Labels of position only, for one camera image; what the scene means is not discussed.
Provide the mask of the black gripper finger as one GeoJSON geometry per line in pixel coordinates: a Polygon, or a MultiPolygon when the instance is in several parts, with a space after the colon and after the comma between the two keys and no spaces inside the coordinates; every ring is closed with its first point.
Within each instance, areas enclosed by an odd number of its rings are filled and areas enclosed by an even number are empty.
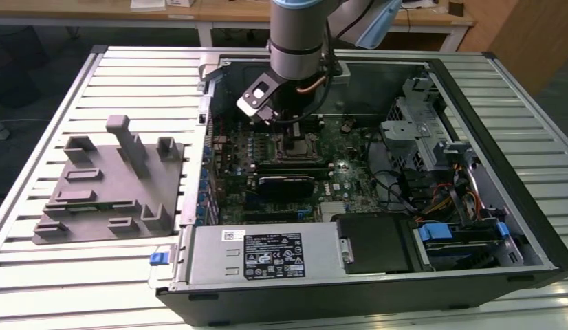
{"type": "Polygon", "coordinates": [[[283,135],[286,142],[296,142],[306,139],[306,130],[303,127],[303,121],[299,119],[299,116],[294,118],[294,122],[283,124],[283,135]]]}

